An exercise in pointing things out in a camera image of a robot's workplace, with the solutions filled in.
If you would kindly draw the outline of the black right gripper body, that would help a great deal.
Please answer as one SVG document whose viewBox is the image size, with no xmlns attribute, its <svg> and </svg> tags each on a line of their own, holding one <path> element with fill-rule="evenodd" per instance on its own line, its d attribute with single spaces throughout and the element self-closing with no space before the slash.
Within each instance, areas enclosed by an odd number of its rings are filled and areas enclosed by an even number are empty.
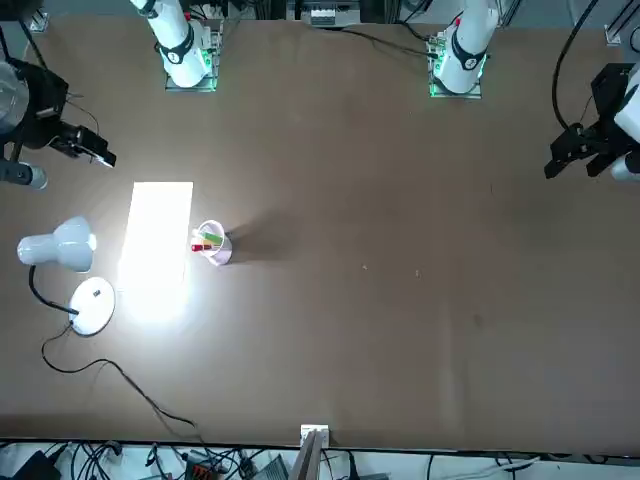
<svg viewBox="0 0 640 480">
<path fill-rule="evenodd" d="M 20 83 L 27 87 L 26 112 L 8 133 L 9 142 L 30 149 L 41 149 L 57 141 L 65 127 L 61 115 L 66 103 L 68 83 L 50 70 L 12 59 L 9 65 Z"/>
</svg>

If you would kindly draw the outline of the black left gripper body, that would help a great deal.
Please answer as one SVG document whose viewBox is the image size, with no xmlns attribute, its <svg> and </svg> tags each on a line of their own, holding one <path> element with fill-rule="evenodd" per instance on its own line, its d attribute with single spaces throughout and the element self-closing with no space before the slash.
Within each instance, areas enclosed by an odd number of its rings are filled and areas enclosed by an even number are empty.
<svg viewBox="0 0 640 480">
<path fill-rule="evenodd" d="M 587 103 L 594 104 L 596 118 L 588 126 L 584 125 L 583 117 L 578 121 L 582 156 L 620 156 L 638 148 L 638 141 L 614 121 L 627 103 L 627 90 L 637 70 L 633 63 L 608 63 L 591 81 L 591 97 Z"/>
</svg>

